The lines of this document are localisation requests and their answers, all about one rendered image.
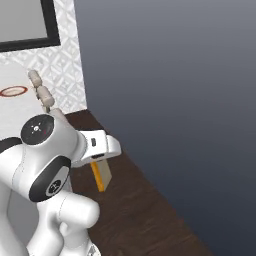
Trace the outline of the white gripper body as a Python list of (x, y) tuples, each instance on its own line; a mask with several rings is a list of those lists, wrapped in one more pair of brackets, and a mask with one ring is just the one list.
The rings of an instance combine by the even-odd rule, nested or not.
[(111, 135), (107, 135), (106, 138), (108, 146), (107, 157), (112, 158), (119, 156), (122, 153), (119, 141)]

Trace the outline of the white plate with red rim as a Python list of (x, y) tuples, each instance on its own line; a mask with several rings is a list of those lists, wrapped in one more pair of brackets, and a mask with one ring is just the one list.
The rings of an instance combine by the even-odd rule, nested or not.
[(25, 86), (11, 86), (11, 87), (6, 87), (0, 91), (0, 96), (5, 97), (5, 98), (10, 98), (10, 97), (17, 97), (22, 94), (25, 94), (28, 91), (28, 88)]

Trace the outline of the beige knobbly object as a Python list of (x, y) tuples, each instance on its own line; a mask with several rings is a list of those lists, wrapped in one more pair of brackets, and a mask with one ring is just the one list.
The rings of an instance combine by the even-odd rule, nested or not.
[(51, 107), (55, 104), (55, 100), (46, 86), (43, 85), (42, 78), (36, 70), (30, 70), (28, 77), (35, 89), (37, 98), (41, 101), (46, 113), (49, 113)]

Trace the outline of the black framed window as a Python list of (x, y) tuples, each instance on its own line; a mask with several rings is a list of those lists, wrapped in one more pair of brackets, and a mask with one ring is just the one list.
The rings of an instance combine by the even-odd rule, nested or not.
[(0, 53), (59, 45), (53, 0), (0, 0)]

